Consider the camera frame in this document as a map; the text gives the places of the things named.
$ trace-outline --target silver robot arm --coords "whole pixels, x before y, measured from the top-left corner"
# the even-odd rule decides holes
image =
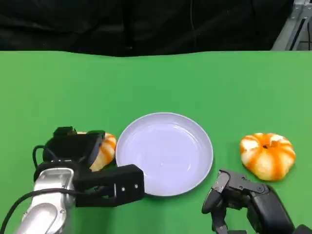
[[[63,188],[73,190],[74,171],[51,168],[40,173],[34,191]],[[75,198],[68,194],[50,193],[33,197],[15,234],[70,234],[70,209]]]

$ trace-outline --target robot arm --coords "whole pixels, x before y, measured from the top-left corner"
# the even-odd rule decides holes
[[[144,196],[143,171],[135,165],[82,172],[73,162],[51,162],[41,164],[36,175],[39,176],[34,191],[60,188],[77,191],[78,195],[35,196],[16,234],[69,234],[72,233],[70,210],[74,204],[77,207],[115,207]]]
[[[224,221],[227,208],[247,208],[247,219],[259,234],[292,234],[295,230],[272,187],[250,182],[243,174],[220,170],[202,213],[211,213],[213,231],[218,234],[246,234],[246,231],[228,231]]]
[[[44,146],[44,162],[38,166],[33,158],[36,171],[32,193],[36,195],[16,234],[70,234],[73,205],[115,207],[143,198],[144,176],[137,166],[97,172],[89,169],[104,135],[103,131],[77,134],[73,127],[54,132]]]

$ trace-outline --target toy pumpkin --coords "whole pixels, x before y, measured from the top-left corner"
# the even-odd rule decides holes
[[[90,166],[91,171],[99,171],[115,158],[116,138],[110,134],[105,133],[104,140],[100,146],[96,160]]]
[[[240,142],[241,160],[262,180],[281,180],[292,167],[296,154],[285,137],[268,133],[245,136]]]

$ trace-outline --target black cable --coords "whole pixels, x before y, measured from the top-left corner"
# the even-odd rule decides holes
[[[34,166],[37,169],[38,167],[38,163],[37,163],[37,158],[36,158],[36,152],[38,149],[43,149],[44,151],[48,151],[49,154],[52,156],[53,160],[57,160],[58,157],[49,149],[46,148],[44,145],[37,145],[34,149],[33,149],[33,162],[34,162]]]
[[[194,37],[194,50],[195,50],[197,47],[197,33],[195,31],[195,27],[193,24],[193,0],[190,0],[190,21],[191,21],[192,33]]]
[[[88,193],[82,193],[82,192],[77,192],[75,190],[68,190],[68,189],[41,189],[41,190],[36,190],[32,191],[30,193],[27,193],[23,196],[21,196],[10,208],[8,214],[5,216],[4,221],[2,222],[1,229],[0,229],[0,234],[4,234],[6,225],[8,224],[14,210],[16,207],[21,204],[24,200],[33,197],[33,196],[38,196],[41,194],[49,194],[49,193],[62,193],[62,194],[69,194],[69,195],[89,195]]]
[[[37,152],[38,149],[44,149],[44,145],[37,145],[33,149],[33,162],[34,162],[34,166],[35,166],[36,169],[38,167],[37,158],[36,158],[36,152]]]
[[[309,22],[308,22],[308,41],[309,41],[308,49],[311,50],[311,33],[310,33],[310,23]]]

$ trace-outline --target white plate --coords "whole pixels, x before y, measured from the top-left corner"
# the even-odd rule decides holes
[[[208,135],[193,120],[173,113],[138,118],[121,134],[118,166],[134,164],[144,172],[145,192],[173,196],[195,188],[213,163]]]

